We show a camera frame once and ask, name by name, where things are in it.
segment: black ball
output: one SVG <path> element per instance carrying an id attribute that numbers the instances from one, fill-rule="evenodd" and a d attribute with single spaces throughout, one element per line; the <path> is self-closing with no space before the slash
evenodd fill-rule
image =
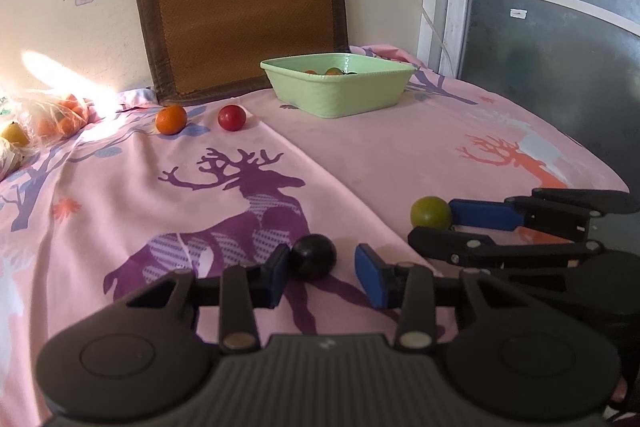
<path id="1" fill-rule="evenodd" d="M 337 252 L 331 239 L 319 233 L 301 237 L 289 254 L 291 273 L 300 280 L 314 281 L 334 269 Z"/>

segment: bag of oranges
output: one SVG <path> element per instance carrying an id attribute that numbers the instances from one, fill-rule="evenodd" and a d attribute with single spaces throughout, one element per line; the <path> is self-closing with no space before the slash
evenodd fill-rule
<path id="1" fill-rule="evenodd" d="M 24 133 L 24 149 L 39 150 L 72 137 L 89 120 L 86 101 L 72 94 L 27 89 L 10 95 L 12 118 Z"/>

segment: antler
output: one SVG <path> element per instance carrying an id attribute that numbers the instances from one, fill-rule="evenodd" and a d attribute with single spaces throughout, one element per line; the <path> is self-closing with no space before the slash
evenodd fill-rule
<path id="1" fill-rule="evenodd" d="M 224 174 L 220 175 L 216 175 L 216 177 L 218 178 L 217 181 L 213 182 L 213 183 L 191 183 L 191 182 L 183 182 L 181 180 L 179 180 L 177 177 L 175 177 L 175 171 L 178 170 L 178 167 L 174 167 L 173 169 L 171 169 L 171 171 L 167 172 L 167 171 L 162 171 L 162 174 L 164 174 L 166 176 L 166 178 L 161 178 L 158 177 L 158 179 L 161 182 L 169 182 L 171 183 L 174 187 L 185 187 L 185 188 L 190 188 L 191 190 L 201 190 L 203 188 L 214 188 L 214 187 L 220 187 L 220 185 L 225 184 L 226 182 L 228 182 L 229 180 L 238 177 L 238 174 L 234 174 L 232 176 L 226 176 Z M 213 174 L 216 174 L 216 172 L 214 170 L 209 170 L 209 169 L 203 169 L 202 167 L 200 167 L 200 170 L 203 172 L 212 172 Z"/>
<path id="2" fill-rule="evenodd" d="M 247 151 L 238 149 L 238 152 L 240 153 L 240 159 L 237 162 L 234 162 L 231 161 L 225 153 L 213 149 L 213 147 L 208 147 L 207 151 L 209 152 L 207 152 L 206 155 L 202 156 L 202 158 L 196 165 L 200 165 L 200 167 L 198 167 L 200 172 L 208 172 L 209 174 L 214 174 L 216 176 L 215 182 L 208 184 L 183 182 L 175 176 L 175 172 L 178 170 L 178 167 L 174 167 L 173 169 L 171 169 L 171 171 L 162 171 L 162 174 L 164 174 L 166 178 L 159 177 L 158 179 L 163 182 L 169 182 L 175 187 L 185 187 L 190 188 L 191 190 L 219 187 L 220 185 L 224 185 L 226 182 L 239 178 L 242 175 L 241 172 L 243 168 L 246 168 L 246 166 L 258 168 L 263 165 L 271 165 L 273 163 L 276 163 L 283 154 L 279 153 L 273 158 L 269 158 L 267 151 L 262 149 L 260 150 L 260 158 L 255 158 L 255 152 L 248 153 Z M 239 171 L 233 174 L 225 174 L 225 169 L 229 165 L 231 165 L 232 167 L 237 167 Z"/>
<path id="3" fill-rule="evenodd" d="M 478 136 L 467 136 L 473 145 L 478 147 L 479 150 L 486 152 L 487 154 L 494 154 L 502 158 L 501 160 L 489 160 L 487 158 L 479 158 L 471 154 L 466 147 L 457 148 L 456 150 L 463 153 L 463 158 L 468 158 L 480 163 L 488 163 L 490 165 L 508 165 L 512 160 L 516 160 L 515 153 L 518 152 L 520 146 L 510 144 L 507 141 L 495 138 L 493 136 L 487 136 L 487 138 L 480 138 Z"/>
<path id="4" fill-rule="evenodd" d="M 260 150 L 260 158 L 262 158 L 262 163 L 258 163 L 258 161 L 259 161 L 259 160 L 258 160 L 258 158 L 256 158 L 256 159 L 255 159 L 255 162 L 254 162 L 254 163 L 255 163 L 258 167 L 260 167 L 260 166 L 262 166 L 262 165 L 271 165 L 271 164 L 273 164 L 273 163 L 276 163 L 276 161 L 278 161 L 278 160 L 282 157 L 282 155 L 283 155 L 283 154 L 284 154 L 284 153 L 283 153 L 283 152 L 281 152 L 281 153 L 279 153 L 279 154 L 276 154 L 273 158 L 269 158 L 269 155 L 267 154 L 267 151 L 266 151 L 266 150 L 264 150 L 264 149 L 261 149 L 261 150 Z"/>

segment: orange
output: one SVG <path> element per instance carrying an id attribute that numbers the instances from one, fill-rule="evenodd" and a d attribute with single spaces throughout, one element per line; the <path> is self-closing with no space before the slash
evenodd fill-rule
<path id="1" fill-rule="evenodd" d="M 68 107 L 67 106 L 67 108 L 70 109 L 71 111 L 73 111 L 74 114 L 79 116 L 82 119 L 82 121 L 84 121 L 84 123 L 86 123 L 87 117 L 89 115 L 88 115 L 88 111 L 86 110 L 86 108 L 83 105 L 81 105 L 80 103 L 76 102 L 75 105 L 73 105 L 72 107 Z"/>
<path id="2" fill-rule="evenodd" d="M 178 134 L 187 125 L 187 112 L 180 105 L 170 105 L 156 114 L 156 129 L 161 134 Z"/>
<path id="3" fill-rule="evenodd" d="M 58 131 L 63 137 L 68 138 L 69 136 L 73 136 L 78 129 L 74 121 L 66 116 L 58 122 Z"/>
<path id="4" fill-rule="evenodd" d="M 58 128 L 56 124 L 50 121 L 48 118 L 44 118 L 38 122 L 38 128 L 36 130 L 36 135 L 41 138 L 50 138 L 55 136 L 58 132 Z"/>
<path id="5" fill-rule="evenodd" d="M 78 105 L 78 101 L 77 100 L 60 100 L 58 102 L 58 105 L 61 105 L 62 107 L 66 107 L 67 109 L 73 109 L 74 107 L 76 107 L 76 105 Z"/>

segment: deer print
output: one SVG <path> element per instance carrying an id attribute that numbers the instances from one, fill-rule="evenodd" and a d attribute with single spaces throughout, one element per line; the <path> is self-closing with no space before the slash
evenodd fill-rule
<path id="1" fill-rule="evenodd" d="M 456 150 L 462 152 L 462 158 L 497 166 L 513 165 L 514 167 L 526 169 L 538 178 L 540 187 L 566 188 L 564 182 L 561 182 L 546 169 L 544 162 L 536 160 L 522 152 L 517 142 L 511 144 L 501 138 L 495 138 L 493 136 L 487 136 L 486 138 L 479 138 L 478 136 L 467 137 L 479 150 L 496 159 L 475 156 L 471 154 L 466 147 L 460 147 Z"/>
<path id="2" fill-rule="evenodd" d="M 18 286 L 14 282 L 14 275 L 26 269 L 31 264 L 31 257 L 21 253 L 2 257 L 2 271 L 0 272 L 0 397 L 4 379 L 9 370 L 11 360 L 11 331 L 9 317 L 22 315 L 24 304 L 18 293 Z"/>
<path id="3" fill-rule="evenodd" d="M 107 274 L 103 284 L 105 293 L 115 283 L 113 298 L 118 299 L 179 267 L 193 269 L 198 277 L 216 277 L 226 266 L 242 261 L 263 263 L 277 245 L 286 243 L 291 247 L 300 237 L 310 233 L 300 202 L 280 191 L 285 187 L 303 187 L 305 182 L 264 169 L 277 163 L 283 153 L 273 158 L 269 158 L 264 149 L 260 150 L 259 157 L 255 152 L 241 149 L 238 153 L 240 159 L 233 161 L 216 149 L 207 149 L 197 165 L 200 172 L 215 176 L 215 181 L 210 183 L 182 181 L 177 176 L 179 167 L 163 171 L 159 180 L 189 190 L 223 185 L 222 190 L 238 188 L 249 202 L 249 208 L 199 232 L 171 232 L 153 237 L 122 266 Z M 352 304 L 370 308 L 363 292 L 331 275 L 314 285 Z M 296 327 L 303 333 L 316 333 L 316 320 L 307 306 L 305 285 L 290 280 L 284 296 L 293 310 Z M 395 312 L 384 313 L 397 318 Z"/>

